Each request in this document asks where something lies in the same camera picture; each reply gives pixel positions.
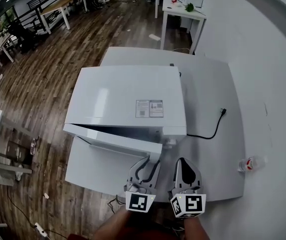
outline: plastic bottle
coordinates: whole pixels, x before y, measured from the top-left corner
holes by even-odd
[[[239,172],[250,172],[262,168],[267,163],[267,157],[252,156],[250,158],[242,159],[239,162]]]

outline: open cabinet door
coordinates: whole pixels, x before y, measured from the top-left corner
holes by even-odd
[[[63,130],[96,147],[142,158],[150,156],[152,163],[159,160],[162,152],[162,144],[109,134],[70,123],[66,123]]]

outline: wooden floor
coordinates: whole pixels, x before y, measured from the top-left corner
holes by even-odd
[[[154,19],[154,5],[145,0],[114,0],[100,11],[71,14],[71,30],[62,22],[37,50],[17,53],[14,63],[0,68],[4,74],[0,110],[40,136],[33,174],[23,175],[20,182],[8,188],[10,198],[32,224],[38,222],[44,229],[66,237],[74,233],[90,239],[112,215],[107,206],[112,196],[64,180],[72,138],[62,127],[82,67],[100,65],[110,46],[160,47],[160,42],[148,38],[149,34],[161,35],[161,7],[159,11],[159,18]],[[188,48],[190,44],[185,32],[169,26],[166,50]],[[9,226],[4,239],[40,239],[7,199],[6,187],[0,185],[1,222]],[[53,233],[49,236],[52,240],[63,239]]]

